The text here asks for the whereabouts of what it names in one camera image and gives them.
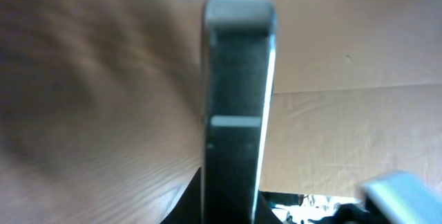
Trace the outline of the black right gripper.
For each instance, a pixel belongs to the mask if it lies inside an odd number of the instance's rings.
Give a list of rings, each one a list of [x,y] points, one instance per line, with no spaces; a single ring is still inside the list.
[[[364,202],[357,198],[318,194],[272,193],[272,212],[283,223],[308,224],[332,217],[343,205],[365,211]]]

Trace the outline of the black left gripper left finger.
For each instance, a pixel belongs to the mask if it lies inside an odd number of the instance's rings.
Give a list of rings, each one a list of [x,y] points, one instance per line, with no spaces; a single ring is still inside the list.
[[[160,224],[201,223],[201,168],[199,168],[175,207]]]

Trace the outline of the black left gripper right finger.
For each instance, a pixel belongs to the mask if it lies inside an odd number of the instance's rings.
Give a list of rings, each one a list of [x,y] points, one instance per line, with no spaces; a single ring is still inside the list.
[[[255,224],[282,224],[260,192],[256,203]]]

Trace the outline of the Galaxy S25 Ultra smartphone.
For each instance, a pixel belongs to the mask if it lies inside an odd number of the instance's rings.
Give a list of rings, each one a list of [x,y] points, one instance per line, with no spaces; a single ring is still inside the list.
[[[204,71],[203,223],[255,223],[276,61],[268,0],[208,0]]]

